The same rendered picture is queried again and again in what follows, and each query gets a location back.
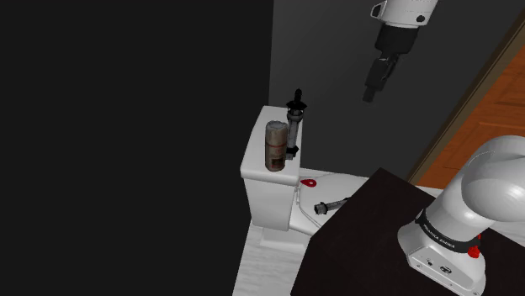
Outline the white toilet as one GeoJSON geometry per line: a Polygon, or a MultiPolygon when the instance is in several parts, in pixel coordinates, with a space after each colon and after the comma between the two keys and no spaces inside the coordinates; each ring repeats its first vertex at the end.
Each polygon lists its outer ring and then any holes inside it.
{"type": "Polygon", "coordinates": [[[283,170],[270,172],[265,167],[265,127],[269,121],[287,120],[287,109],[264,106],[257,117],[241,163],[252,223],[265,230],[287,230],[314,235],[334,214],[317,215],[314,206],[351,197],[366,182],[366,177],[303,168],[301,153],[287,160],[283,170]],[[308,188],[302,179],[315,179],[308,188]]]}

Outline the grey tube with black cap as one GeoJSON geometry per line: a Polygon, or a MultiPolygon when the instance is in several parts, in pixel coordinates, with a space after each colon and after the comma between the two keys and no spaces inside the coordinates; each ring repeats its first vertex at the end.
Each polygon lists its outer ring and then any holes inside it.
{"type": "Polygon", "coordinates": [[[327,214],[329,211],[341,208],[347,201],[348,198],[344,198],[342,200],[338,200],[331,203],[319,202],[314,206],[314,211],[317,215],[327,214]]]}

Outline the dark robot stand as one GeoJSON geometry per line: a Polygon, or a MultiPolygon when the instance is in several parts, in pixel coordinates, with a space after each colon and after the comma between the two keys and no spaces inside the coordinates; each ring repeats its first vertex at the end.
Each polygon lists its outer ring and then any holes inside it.
{"type": "Polygon", "coordinates": [[[457,296],[408,265],[398,229],[433,196],[380,168],[310,239],[291,296],[457,296]]]}

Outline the brown cylindrical can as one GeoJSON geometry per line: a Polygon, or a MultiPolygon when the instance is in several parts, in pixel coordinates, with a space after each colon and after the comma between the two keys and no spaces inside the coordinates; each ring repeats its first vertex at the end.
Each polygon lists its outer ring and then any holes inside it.
{"type": "Polygon", "coordinates": [[[265,127],[265,167],[270,172],[284,169],[288,141],[288,125],[269,121],[265,127]]]}

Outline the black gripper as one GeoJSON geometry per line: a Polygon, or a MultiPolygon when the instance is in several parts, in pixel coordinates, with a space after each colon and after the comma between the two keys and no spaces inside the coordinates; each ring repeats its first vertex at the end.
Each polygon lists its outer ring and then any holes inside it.
{"type": "Polygon", "coordinates": [[[376,58],[370,67],[365,81],[363,101],[372,103],[377,92],[382,92],[389,77],[394,71],[400,54],[411,51],[419,29],[401,28],[382,24],[374,47],[382,54],[376,58]]]}

